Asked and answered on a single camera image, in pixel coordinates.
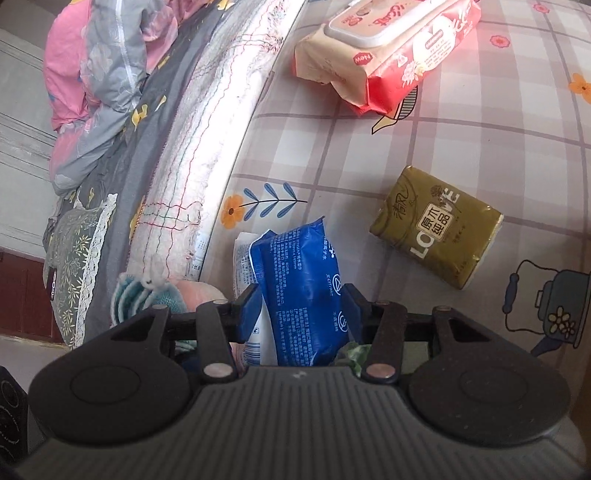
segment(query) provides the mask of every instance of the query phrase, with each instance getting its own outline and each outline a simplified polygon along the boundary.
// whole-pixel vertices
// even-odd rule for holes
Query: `orange flower print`
[[[569,83],[569,90],[575,95],[583,95],[583,100],[591,103],[591,83],[587,83],[581,74],[573,74],[573,81]]]
[[[230,195],[223,203],[222,225],[227,229],[232,229],[238,222],[244,218],[245,208],[242,206],[241,195]]]

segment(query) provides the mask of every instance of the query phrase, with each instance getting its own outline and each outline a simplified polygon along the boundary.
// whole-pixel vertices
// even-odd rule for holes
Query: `plaid tablecloth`
[[[591,82],[591,7],[480,1],[474,32],[400,119],[372,134],[380,120],[394,122],[357,118],[330,86],[290,73],[295,42],[345,3],[310,2],[292,29],[242,144],[201,280],[230,295],[239,231],[282,232],[325,215],[344,283],[411,312],[451,305],[555,365],[575,398],[591,350],[591,85],[583,80]],[[369,233],[406,165],[505,214],[463,291]],[[231,208],[245,209],[240,222]]]

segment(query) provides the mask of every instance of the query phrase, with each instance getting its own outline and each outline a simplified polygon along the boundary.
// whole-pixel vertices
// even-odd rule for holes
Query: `wet wipes lid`
[[[443,3],[444,0],[359,1],[328,22],[324,33],[353,47],[379,47]]]

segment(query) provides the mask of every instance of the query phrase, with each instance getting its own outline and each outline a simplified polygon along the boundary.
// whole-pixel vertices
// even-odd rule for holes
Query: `bed sheet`
[[[303,0],[230,0],[233,14],[204,52],[177,111],[146,196],[128,272],[163,265],[198,278],[206,244],[244,133]]]
[[[591,350],[591,7],[481,1],[480,24],[388,119],[357,118],[330,86],[290,73],[295,42],[345,4],[308,3],[288,37],[205,234],[200,279],[230,295],[240,231],[326,216],[343,283],[410,312],[451,305],[554,365],[576,398]],[[407,165],[505,214],[463,291],[369,233]]]

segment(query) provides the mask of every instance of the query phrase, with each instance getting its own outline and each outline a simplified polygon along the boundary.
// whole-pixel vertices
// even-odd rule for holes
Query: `gold tissue package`
[[[492,245],[503,214],[428,173],[406,167],[370,227],[456,288]]]

